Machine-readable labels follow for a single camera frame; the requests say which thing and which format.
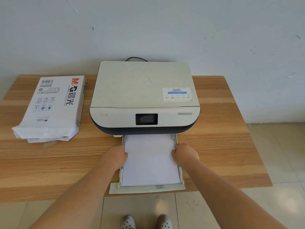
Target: person's left arm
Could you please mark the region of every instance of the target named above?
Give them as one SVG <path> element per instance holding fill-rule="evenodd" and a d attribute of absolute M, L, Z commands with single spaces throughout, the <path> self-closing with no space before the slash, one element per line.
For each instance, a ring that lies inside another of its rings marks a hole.
<path fill-rule="evenodd" d="M 124 165 L 127 156 L 123 145 L 109 148 L 101 161 L 64 192 L 30 229 L 89 228 L 114 172 Z"/>

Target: person's right arm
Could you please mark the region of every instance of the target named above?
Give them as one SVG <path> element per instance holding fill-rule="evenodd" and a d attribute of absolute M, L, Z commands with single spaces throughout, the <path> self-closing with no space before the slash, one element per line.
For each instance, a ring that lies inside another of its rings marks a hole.
<path fill-rule="evenodd" d="M 172 156 L 188 173 L 221 229 L 286 228 L 244 192 L 204 165 L 189 145 L 176 145 Z"/>

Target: blue bar on sticker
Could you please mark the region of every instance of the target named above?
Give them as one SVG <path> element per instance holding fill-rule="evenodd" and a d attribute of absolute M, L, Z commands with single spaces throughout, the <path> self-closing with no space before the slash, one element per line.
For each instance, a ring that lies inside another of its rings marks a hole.
<path fill-rule="evenodd" d="M 187 94 L 187 92 L 168 92 L 168 94 Z"/>

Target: hp logo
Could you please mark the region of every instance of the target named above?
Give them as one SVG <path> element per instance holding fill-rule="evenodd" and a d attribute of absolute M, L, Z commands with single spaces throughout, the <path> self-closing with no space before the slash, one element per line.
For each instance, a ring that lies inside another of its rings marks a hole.
<path fill-rule="evenodd" d="M 143 79 L 141 79 L 141 81 L 145 85 L 150 84 L 150 79 L 149 78 L 143 78 Z"/>

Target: printer display screen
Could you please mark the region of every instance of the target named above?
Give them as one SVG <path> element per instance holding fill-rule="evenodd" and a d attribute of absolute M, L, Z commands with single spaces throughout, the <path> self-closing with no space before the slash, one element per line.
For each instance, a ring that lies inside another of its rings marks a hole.
<path fill-rule="evenodd" d="M 135 115 L 136 125 L 157 125 L 158 124 L 158 114 L 136 114 Z"/>

